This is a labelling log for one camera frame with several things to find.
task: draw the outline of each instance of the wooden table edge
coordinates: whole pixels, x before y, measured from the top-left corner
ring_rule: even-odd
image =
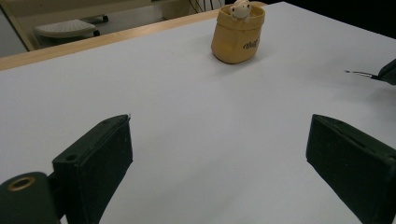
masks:
[[[265,4],[261,2],[253,2],[253,4],[259,7],[265,6]],[[132,39],[143,35],[158,33],[160,31],[173,29],[179,26],[192,24],[198,21],[213,19],[216,18],[218,14],[219,14],[219,10],[215,9],[207,12],[193,14],[190,16],[172,19],[169,21],[160,21],[149,25],[140,26],[124,31],[119,31],[108,35],[100,35],[94,38],[88,38],[55,47],[38,49],[21,54],[3,57],[0,58],[0,71],[30,63],[42,62],[48,59],[53,59],[64,55],[77,53],[86,49],[93,49],[104,45],[120,42],[126,39]]]

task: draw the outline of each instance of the small toy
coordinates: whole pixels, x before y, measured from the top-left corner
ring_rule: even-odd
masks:
[[[230,7],[230,14],[234,21],[250,19],[251,5],[248,0],[236,0]]]

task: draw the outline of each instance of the floor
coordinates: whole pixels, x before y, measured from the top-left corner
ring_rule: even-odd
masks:
[[[152,24],[158,21],[164,21],[160,5],[134,8],[106,15],[108,16],[107,22],[104,22],[102,17],[83,19],[83,21],[94,24],[101,35]],[[47,48],[91,37],[93,37],[93,34],[72,38],[49,38],[38,36],[38,41],[43,48]]]

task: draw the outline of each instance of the black cable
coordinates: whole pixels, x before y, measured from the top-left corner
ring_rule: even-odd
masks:
[[[197,9],[195,9],[195,7],[192,5],[191,0],[189,0],[189,3],[190,3],[190,5],[191,5],[191,7],[194,9],[195,13],[198,13]]]
[[[199,5],[198,0],[195,0],[195,3],[198,5],[199,9],[201,9],[201,11],[204,12],[204,11],[202,10],[202,8],[201,8],[201,5]]]

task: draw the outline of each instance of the table surface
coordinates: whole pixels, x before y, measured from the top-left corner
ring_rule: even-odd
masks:
[[[229,65],[216,20],[0,72],[0,180],[131,114],[134,162],[102,223],[360,223],[306,162],[311,117],[396,147],[396,89],[377,73],[396,40],[278,3],[256,56]]]

